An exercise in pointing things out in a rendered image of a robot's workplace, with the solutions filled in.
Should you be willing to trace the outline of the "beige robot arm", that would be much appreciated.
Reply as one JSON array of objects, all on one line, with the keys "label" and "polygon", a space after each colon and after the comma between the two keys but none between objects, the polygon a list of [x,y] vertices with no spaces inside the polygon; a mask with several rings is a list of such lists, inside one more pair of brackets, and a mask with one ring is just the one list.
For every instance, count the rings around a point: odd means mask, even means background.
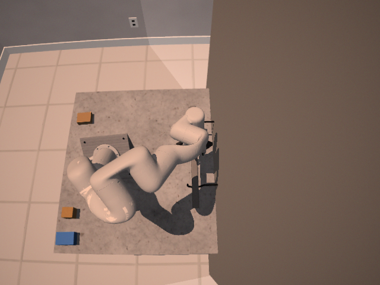
[{"label": "beige robot arm", "polygon": [[102,144],[92,157],[80,156],[68,165],[68,179],[98,219],[124,223],[133,218],[137,205],[118,174],[127,170],[143,191],[158,191],[177,164],[206,153],[209,134],[204,119],[201,108],[189,108],[170,129],[170,136],[184,145],[161,145],[153,154],[147,147],[138,146],[119,156],[114,146]]}]

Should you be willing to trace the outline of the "brown wall panel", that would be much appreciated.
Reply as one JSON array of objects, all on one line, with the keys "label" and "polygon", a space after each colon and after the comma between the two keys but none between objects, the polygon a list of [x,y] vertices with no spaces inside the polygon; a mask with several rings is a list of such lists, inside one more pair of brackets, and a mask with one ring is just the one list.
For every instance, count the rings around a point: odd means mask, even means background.
[{"label": "brown wall panel", "polygon": [[380,285],[380,0],[213,13],[209,275],[221,250],[218,285]]}]

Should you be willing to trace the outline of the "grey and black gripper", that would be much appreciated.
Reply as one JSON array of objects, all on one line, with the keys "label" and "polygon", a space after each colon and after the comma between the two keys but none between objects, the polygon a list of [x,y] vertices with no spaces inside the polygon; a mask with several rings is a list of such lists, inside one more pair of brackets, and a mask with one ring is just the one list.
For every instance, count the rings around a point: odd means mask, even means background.
[{"label": "grey and black gripper", "polygon": [[[178,143],[176,143],[176,145],[184,145],[184,143],[182,143],[182,142],[178,142]],[[206,145],[206,149],[210,148],[212,145],[213,145],[213,143],[210,142],[210,141],[208,141],[208,143],[207,143],[207,145]]]}]

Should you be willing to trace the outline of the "blue block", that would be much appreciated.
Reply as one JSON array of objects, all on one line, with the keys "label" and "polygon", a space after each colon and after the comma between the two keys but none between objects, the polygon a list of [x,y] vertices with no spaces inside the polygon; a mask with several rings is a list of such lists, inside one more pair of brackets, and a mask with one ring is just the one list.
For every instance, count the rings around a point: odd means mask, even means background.
[{"label": "blue block", "polygon": [[77,232],[56,232],[55,245],[77,245]]}]

